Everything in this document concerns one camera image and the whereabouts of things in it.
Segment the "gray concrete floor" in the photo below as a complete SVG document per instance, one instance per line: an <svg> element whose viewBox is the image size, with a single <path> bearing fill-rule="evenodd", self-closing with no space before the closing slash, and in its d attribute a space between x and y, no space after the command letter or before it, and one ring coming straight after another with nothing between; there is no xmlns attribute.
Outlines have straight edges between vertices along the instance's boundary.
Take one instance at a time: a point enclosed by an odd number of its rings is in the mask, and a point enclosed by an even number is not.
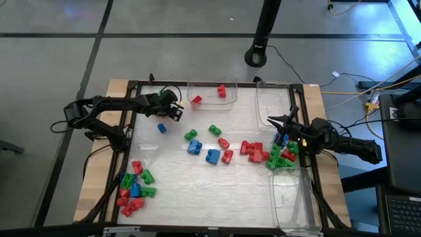
<svg viewBox="0 0 421 237"><path fill-rule="evenodd" d="M263 0L119 0L114 1L106 33L253 33ZM408 12L405 0L392 0L412 41L420 41L420 24ZM107 0L8 0L0 7L0 32L96 33ZM335 3L337 12L352 3ZM274 33L283 34L400 34L385 3L362 3L343 16L332 16L325 0L284 0ZM30 226L47 182L60 134L49 125L63 119L62 108L74 100L86 69L94 39L0 38L0 139L26 148L23 155L0 153L0 228ZM271 48L268 63L251 68L243 61L251 38L118 38L103 39L87 85L86 97L103 95L110 79L218 81L234 75L250 82L296 82L298 78ZM331 73L348 72L382 80L407 64L413 56L404 41L346 39L271 39L303 80L327 84ZM343 76L325 91L355 92L355 82ZM323 95L330 108L346 95ZM328 118L351 124L364 111L355 100L327 113ZM377 119L379 114L372 115ZM381 124L373 124L382 133ZM353 136L376 139L365 126ZM83 131L75 131L46 224L72 222L82 185L82 166L91 149ZM338 155L341 176L386 165L364 163L351 155ZM364 195L347 194L352 207ZM350 211L360 223L375 224Z"/></svg>

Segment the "transparent container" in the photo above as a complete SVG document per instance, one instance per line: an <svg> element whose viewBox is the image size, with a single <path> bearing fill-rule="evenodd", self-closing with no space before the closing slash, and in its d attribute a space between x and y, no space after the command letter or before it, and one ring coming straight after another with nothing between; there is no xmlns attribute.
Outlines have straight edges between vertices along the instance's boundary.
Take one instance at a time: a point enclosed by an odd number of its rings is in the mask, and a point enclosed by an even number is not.
<svg viewBox="0 0 421 237"><path fill-rule="evenodd" d="M320 232L322 225L318 205L307 169L276 169L269 178L269 187L276 226L292 235Z"/></svg>
<svg viewBox="0 0 421 237"><path fill-rule="evenodd" d="M232 109L237 101L237 78L235 76L221 78L221 82L215 82L213 87L208 82L192 82L187 81L187 100L191 103L196 96L200 96L202 101L199 105L193 106L194 109L216 109L229 110ZM225 97L220 97L218 87L225 86Z"/></svg>
<svg viewBox="0 0 421 237"><path fill-rule="evenodd" d="M276 131L267 118L289 114L291 101L289 99L289 85L279 82L258 82L256 86L256 116L257 127L260 131Z"/></svg>

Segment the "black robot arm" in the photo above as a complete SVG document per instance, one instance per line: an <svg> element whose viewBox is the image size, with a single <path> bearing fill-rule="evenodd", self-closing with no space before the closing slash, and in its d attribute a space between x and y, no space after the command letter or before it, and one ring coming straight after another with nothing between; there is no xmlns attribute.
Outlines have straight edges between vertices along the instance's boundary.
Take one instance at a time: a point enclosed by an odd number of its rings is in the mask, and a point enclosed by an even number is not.
<svg viewBox="0 0 421 237"><path fill-rule="evenodd" d="M75 129L87 128L106 136L113 150L122 151L128 146L128 140L120 126L110 126L96 117L104 111L134 111L149 117L150 115L168 116L179 121L183 107L179 106L176 94L164 90L160 94L150 93L138 95L135 98L117 98L95 96L91 99L79 99L64 107L64 115L69 127Z"/></svg>
<svg viewBox="0 0 421 237"><path fill-rule="evenodd" d="M328 121L322 118L313 119L310 126L299 124L293 120L297 111L298 107L292 106L288 116L269 117L268 121L281 134L276 142L278 145L282 144L285 134L288 134L289 139L300 142L307 153L319 154L322 149L330 149L338 153L357 155L363 161L372 164L378 164L382 161L380 146L374 140L341 136Z"/></svg>

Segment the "pole base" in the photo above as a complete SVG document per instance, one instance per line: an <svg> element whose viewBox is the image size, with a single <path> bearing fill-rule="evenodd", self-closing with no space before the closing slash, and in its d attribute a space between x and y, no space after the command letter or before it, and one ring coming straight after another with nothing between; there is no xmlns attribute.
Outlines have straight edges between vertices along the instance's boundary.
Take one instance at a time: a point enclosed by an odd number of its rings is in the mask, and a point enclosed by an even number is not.
<svg viewBox="0 0 421 237"><path fill-rule="evenodd" d="M263 49L257 45L252 45L244 54L245 63L252 67L262 67L266 64L267 60L266 48Z"/></svg>

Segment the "wooden table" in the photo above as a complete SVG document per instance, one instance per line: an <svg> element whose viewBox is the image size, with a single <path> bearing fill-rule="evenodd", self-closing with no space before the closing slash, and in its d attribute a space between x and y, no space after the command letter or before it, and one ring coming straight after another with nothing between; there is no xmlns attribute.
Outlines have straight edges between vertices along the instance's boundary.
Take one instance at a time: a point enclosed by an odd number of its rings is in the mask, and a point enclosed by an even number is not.
<svg viewBox="0 0 421 237"><path fill-rule="evenodd" d="M128 80L111 80L107 96L111 97L124 97ZM304 84L304 95L307 105L307 113L309 120L319 117L326 119L324 111L322 94L318 85ZM297 105L299 104L298 94L295 95ZM118 125L120 121L121 112L119 111L106 111L101 114L101 120L111 126ZM131 114L128 113L126 122L129 123ZM303 120L303 115L299 113L299 120ZM92 151L107 145L107 140L96 140L93 143ZM106 148L103 151L92 155L86 169L84 183L79 196L78 206L74 215L74 220L79 221L84 218L89 210L96 204L97 200L103 195L105 189L105 182L109 173L111 163L112 149ZM351 226L349 220L347 204L345 202L345 194L342 190L341 178L337 168L337 163L329 155L321 153L317 155L318 172L322 184L322 192L325 200L329 203L330 207L334 210L335 214L346 225ZM107 208L106 221L111 220L112 205L114 203L115 191L110 197L110 202Z"/></svg>

